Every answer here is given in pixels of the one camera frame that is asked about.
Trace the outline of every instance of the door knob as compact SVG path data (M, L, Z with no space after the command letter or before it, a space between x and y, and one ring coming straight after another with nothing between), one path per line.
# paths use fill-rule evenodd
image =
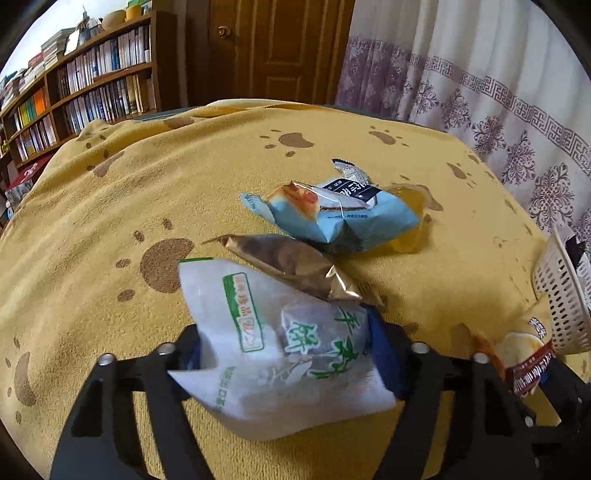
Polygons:
M221 26L221 27L217 28L217 35L219 37L222 37L222 38L229 37L230 33L232 33L232 30L230 30L230 27Z

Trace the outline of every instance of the red label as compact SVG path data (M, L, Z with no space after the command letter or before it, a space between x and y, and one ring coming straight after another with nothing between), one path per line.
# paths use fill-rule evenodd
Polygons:
M513 393L525 397L540 381L542 373L552 360L552 342L546 343L524 362L505 370L505 378Z

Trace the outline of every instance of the curtain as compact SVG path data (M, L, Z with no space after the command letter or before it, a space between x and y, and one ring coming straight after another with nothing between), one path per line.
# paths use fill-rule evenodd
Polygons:
M358 0L336 103L458 137L591 244L591 82L530 0Z

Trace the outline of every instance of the white wall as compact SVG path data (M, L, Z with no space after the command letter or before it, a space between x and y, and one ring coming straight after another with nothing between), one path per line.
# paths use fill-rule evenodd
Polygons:
M89 17L99 18L126 6L127 0L57 0L27 30L0 72L0 79L15 70L27 68L29 60L41 51L41 45L54 33L62 28L75 27L82 20L85 8Z

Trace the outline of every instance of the silver bolt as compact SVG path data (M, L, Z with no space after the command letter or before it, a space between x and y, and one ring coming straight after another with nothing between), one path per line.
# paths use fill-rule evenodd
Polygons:
M487 364L488 363L488 355L482 352L476 352L474 355L472 355L472 359L477 363L477 364Z
M112 364L115 361L115 356L112 353L104 353L99 357L98 364L102 367Z
M175 350L174 343L163 343L157 348L157 352L159 355L170 355Z
M424 353L428 353L429 352L429 346L426 343L422 343L422 342L414 342L410 346L410 349L413 352L420 353L420 354L424 354Z

